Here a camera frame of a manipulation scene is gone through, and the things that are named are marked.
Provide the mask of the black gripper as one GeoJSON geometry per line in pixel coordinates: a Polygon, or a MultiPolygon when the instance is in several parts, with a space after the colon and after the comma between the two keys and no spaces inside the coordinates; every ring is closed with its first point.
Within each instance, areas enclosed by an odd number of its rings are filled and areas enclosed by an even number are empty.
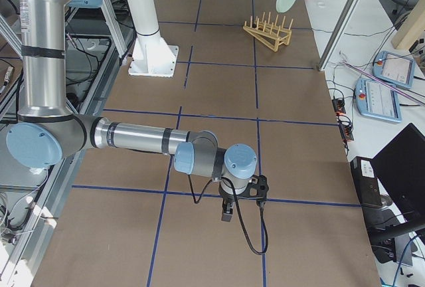
{"type": "Polygon", "coordinates": [[[233,204],[236,205],[237,212],[240,212],[236,189],[232,186],[223,187],[222,185],[220,185],[218,190],[221,197],[223,198],[221,221],[230,222],[233,216],[233,204]]]}

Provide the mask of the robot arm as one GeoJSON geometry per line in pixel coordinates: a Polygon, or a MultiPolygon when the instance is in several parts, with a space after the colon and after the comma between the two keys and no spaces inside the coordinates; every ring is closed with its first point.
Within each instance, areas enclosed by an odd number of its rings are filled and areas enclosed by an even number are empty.
{"type": "Polygon", "coordinates": [[[219,182],[222,219],[239,212],[239,199],[262,206],[257,157],[244,144],[218,146],[210,132],[113,122],[75,114],[66,103],[65,10],[98,8],[104,0],[19,0],[25,101],[7,134],[10,154],[22,165],[42,168],[88,148],[116,147],[172,155],[175,170],[219,182]]]}

